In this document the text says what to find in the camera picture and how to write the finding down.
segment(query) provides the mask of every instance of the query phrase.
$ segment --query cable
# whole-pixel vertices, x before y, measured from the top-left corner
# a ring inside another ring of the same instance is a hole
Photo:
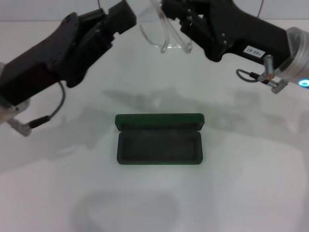
[[[250,79],[247,79],[247,78],[243,77],[240,73],[244,73],[244,74],[249,75],[250,77],[253,78],[253,80],[250,80]],[[259,82],[259,81],[257,80],[257,78],[259,77],[259,75],[256,74],[256,73],[247,72],[247,71],[244,71],[244,70],[242,70],[242,69],[237,69],[237,70],[236,70],[236,74],[237,74],[237,76],[238,76],[241,80],[243,80],[243,81],[245,81],[245,82],[249,82],[249,83],[256,83],[256,82]]]
[[[59,106],[50,114],[49,120],[52,119],[58,113],[58,111],[62,108],[64,101],[66,100],[66,90],[64,89],[64,86],[60,81],[58,82],[58,84],[60,85],[62,91],[62,98]]]
[[[50,115],[40,117],[38,119],[32,120],[29,123],[27,123],[27,125],[29,125],[30,128],[33,129],[33,128],[36,128],[36,127],[38,127],[38,126],[40,126],[40,125],[42,125],[46,122],[49,122],[59,112],[59,110],[62,108],[64,101],[66,99],[66,91],[64,89],[63,84],[60,81],[58,82],[58,84],[60,85],[61,92],[62,92],[62,98],[61,98],[60,104]]]
[[[259,10],[259,13],[257,14],[257,17],[258,17],[258,18],[260,17],[260,14],[261,14],[261,11],[262,11],[262,8],[263,8],[263,5],[264,5],[264,0],[262,0],[261,6],[260,6],[260,10]]]

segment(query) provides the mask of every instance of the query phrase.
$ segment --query red wire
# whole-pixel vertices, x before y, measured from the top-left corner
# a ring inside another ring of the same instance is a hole
[[[262,8],[263,8],[263,4],[264,4],[264,0],[262,0],[259,13],[257,14],[257,17],[258,17],[258,18],[260,17],[260,14],[261,14],[261,11],[262,11]]]

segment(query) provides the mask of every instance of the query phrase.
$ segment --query white backdrop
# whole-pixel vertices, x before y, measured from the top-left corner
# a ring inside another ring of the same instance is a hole
[[[104,8],[110,8],[119,0],[101,0]],[[242,10],[257,15],[261,0],[234,0]],[[148,0],[128,0],[138,14]],[[0,21],[62,20],[71,12],[86,13],[98,7],[96,0],[1,0]],[[309,18],[307,0],[265,0],[263,18]]]
[[[58,24],[0,23],[0,60]],[[0,125],[1,232],[308,232],[307,89],[274,95],[235,74],[261,65],[231,54],[214,63],[198,46],[162,55],[136,29],[113,45],[30,137]],[[59,93],[35,96],[20,119],[51,112]],[[205,115],[203,163],[119,165],[115,115],[169,112]]]

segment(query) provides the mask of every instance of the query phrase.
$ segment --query eyeglasses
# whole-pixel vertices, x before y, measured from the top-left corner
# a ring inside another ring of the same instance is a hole
[[[174,26],[180,27],[177,21],[171,22],[165,16],[157,0],[150,0],[150,6],[138,16],[138,27],[142,35],[148,43],[158,47],[161,53],[165,53],[168,48],[181,48],[189,54],[192,41],[186,35],[180,35]]]

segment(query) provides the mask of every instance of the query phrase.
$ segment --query blue led light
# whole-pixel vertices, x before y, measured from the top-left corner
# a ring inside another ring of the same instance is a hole
[[[298,82],[298,84],[302,87],[309,87],[309,80],[308,79],[304,79]]]

